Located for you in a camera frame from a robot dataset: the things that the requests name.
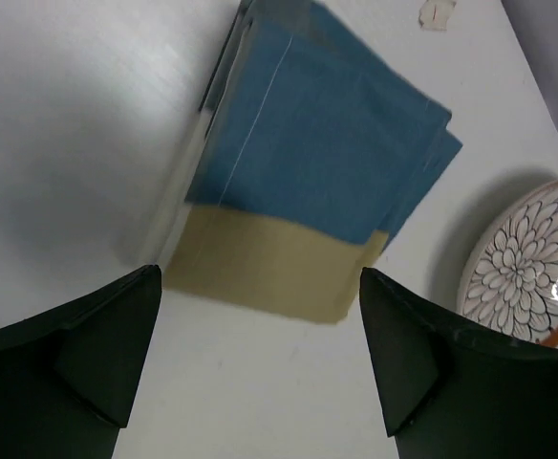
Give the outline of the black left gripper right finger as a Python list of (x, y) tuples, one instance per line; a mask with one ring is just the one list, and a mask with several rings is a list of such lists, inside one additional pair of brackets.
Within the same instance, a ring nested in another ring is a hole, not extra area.
[(558, 349), (495, 332), (366, 268), (359, 303), (402, 458), (558, 458)]

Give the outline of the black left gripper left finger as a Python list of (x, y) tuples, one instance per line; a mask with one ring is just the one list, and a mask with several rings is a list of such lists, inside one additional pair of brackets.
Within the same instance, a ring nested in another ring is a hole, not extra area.
[(0, 458), (110, 458), (161, 304), (161, 269), (0, 329)]

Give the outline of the floral ceramic plate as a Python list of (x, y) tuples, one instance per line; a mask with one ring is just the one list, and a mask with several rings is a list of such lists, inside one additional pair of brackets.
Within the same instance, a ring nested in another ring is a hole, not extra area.
[(558, 347), (558, 181), (517, 200), (485, 230), (462, 272), (460, 315)]

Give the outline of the blue and beige placemat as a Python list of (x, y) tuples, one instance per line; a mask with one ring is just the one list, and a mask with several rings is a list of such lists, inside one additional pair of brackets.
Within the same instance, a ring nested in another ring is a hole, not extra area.
[(461, 149), (451, 112), (314, 1), (242, 2), (201, 109), (164, 287), (316, 323), (348, 314)]

